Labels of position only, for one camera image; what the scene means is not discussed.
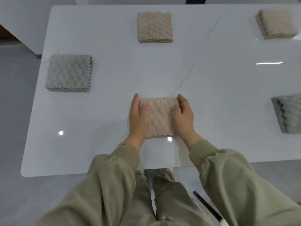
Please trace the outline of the grey folded towel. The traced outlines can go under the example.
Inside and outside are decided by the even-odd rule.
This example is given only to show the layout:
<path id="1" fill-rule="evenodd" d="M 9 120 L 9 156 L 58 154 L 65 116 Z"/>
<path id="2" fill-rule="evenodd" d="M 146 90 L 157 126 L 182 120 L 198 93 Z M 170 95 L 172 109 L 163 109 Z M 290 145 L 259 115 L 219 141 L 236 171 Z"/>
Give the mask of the grey folded towel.
<path id="1" fill-rule="evenodd" d="M 54 54 L 49 59 L 45 88 L 55 92 L 90 92 L 93 57 Z"/>
<path id="2" fill-rule="evenodd" d="M 301 134 L 301 93 L 271 98 L 283 134 Z"/>

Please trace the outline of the person's right forearm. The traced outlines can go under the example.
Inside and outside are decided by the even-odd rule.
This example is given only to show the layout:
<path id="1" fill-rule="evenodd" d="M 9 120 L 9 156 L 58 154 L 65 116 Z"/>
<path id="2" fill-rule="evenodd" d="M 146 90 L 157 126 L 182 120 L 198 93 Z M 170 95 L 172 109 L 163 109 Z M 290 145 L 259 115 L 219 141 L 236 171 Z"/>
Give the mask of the person's right forearm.
<path id="1" fill-rule="evenodd" d="M 203 189 L 230 226 L 301 226 L 301 206 L 260 177 L 238 151 L 180 134 Z"/>

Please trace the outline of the beige towel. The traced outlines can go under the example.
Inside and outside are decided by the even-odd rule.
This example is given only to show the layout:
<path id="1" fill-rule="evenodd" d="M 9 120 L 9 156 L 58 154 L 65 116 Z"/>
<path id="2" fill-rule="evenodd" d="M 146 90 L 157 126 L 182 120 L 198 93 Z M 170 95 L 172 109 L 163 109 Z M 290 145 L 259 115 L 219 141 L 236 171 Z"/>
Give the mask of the beige towel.
<path id="1" fill-rule="evenodd" d="M 137 13 L 139 43 L 172 43 L 173 26 L 170 12 L 144 11 Z"/>
<path id="2" fill-rule="evenodd" d="M 261 9 L 255 19 L 265 40 L 293 38 L 299 34 L 289 9 Z"/>
<path id="3" fill-rule="evenodd" d="M 174 137 L 177 135 L 174 104 L 180 106 L 177 97 L 141 98 L 139 105 L 148 107 L 149 129 L 146 139 Z"/>

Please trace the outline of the person's left hand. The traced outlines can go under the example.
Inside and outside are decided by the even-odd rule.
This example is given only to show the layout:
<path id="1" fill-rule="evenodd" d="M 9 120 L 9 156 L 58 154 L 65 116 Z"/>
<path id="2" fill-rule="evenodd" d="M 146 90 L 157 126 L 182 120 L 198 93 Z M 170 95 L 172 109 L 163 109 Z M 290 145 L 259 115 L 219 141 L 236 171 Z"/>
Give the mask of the person's left hand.
<path id="1" fill-rule="evenodd" d="M 140 103 L 138 93 L 134 94 L 129 112 L 130 134 L 138 135 L 143 141 L 146 139 L 149 129 L 148 116 L 140 116 Z"/>

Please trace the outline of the person's left forearm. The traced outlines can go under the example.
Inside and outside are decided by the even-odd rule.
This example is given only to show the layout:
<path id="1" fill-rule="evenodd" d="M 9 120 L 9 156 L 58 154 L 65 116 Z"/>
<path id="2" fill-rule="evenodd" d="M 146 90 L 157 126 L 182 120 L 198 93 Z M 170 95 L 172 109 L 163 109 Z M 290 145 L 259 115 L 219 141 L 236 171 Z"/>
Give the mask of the person's left forearm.
<path id="1" fill-rule="evenodd" d="M 144 140 L 129 134 L 111 154 L 95 156 L 85 178 L 34 226 L 119 226 L 133 197 Z"/>

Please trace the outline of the person's right hand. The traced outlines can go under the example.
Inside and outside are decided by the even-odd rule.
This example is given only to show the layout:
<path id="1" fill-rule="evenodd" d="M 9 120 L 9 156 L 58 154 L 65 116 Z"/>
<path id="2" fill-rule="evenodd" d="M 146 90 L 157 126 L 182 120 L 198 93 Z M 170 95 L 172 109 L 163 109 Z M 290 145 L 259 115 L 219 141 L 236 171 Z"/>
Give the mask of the person's right hand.
<path id="1" fill-rule="evenodd" d="M 178 104 L 182 107 L 182 116 L 174 117 L 175 128 L 181 139 L 186 139 L 191 133 L 194 133 L 194 113 L 188 100 L 178 94 Z"/>

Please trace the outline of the person's left leg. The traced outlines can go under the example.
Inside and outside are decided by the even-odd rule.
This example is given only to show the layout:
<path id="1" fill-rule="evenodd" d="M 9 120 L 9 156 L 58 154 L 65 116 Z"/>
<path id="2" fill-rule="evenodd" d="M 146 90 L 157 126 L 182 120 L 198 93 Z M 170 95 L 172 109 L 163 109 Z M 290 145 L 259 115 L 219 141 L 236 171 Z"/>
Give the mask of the person's left leg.
<path id="1" fill-rule="evenodd" d="M 136 186 L 132 199 L 133 219 L 136 226 L 150 226 L 157 220 L 152 207 L 148 179 L 144 170 L 137 170 L 135 172 L 135 181 Z"/>

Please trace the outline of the person's leg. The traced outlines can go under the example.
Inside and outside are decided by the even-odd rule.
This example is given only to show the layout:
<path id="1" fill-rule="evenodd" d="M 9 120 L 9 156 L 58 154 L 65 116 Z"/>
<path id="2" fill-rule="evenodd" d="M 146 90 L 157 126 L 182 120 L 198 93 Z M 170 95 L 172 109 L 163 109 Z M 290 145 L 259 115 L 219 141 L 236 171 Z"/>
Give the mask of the person's leg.
<path id="1" fill-rule="evenodd" d="M 156 224 L 159 226 L 214 226 L 192 199 L 186 188 L 175 181 L 169 168 L 159 169 L 153 177 Z"/>
<path id="2" fill-rule="evenodd" d="M 135 181 L 136 186 L 132 199 L 133 219 L 136 226 L 150 226 L 157 220 L 152 207 L 148 179 L 144 170 L 137 170 L 135 172 Z"/>

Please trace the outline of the black chair leg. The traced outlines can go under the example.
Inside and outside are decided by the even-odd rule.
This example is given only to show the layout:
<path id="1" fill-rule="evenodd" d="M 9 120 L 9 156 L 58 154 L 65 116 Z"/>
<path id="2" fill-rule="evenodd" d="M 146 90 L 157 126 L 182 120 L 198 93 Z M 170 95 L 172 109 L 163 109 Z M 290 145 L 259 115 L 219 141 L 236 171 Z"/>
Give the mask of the black chair leg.
<path id="1" fill-rule="evenodd" d="M 223 217 L 211 206 L 208 202 L 205 201 L 196 191 L 193 191 L 194 196 L 199 200 L 200 203 L 215 217 L 215 219 L 221 223 Z"/>

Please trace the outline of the person's right leg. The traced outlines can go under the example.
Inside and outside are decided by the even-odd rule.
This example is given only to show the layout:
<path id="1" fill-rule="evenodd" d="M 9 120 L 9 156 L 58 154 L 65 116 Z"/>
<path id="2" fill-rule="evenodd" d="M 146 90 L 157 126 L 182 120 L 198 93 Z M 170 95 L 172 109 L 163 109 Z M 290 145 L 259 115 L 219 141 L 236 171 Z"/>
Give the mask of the person's right leg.
<path id="1" fill-rule="evenodd" d="M 186 188 L 175 181 L 169 168 L 159 169 L 153 177 L 156 224 L 159 226 L 214 226 L 192 199 Z"/>

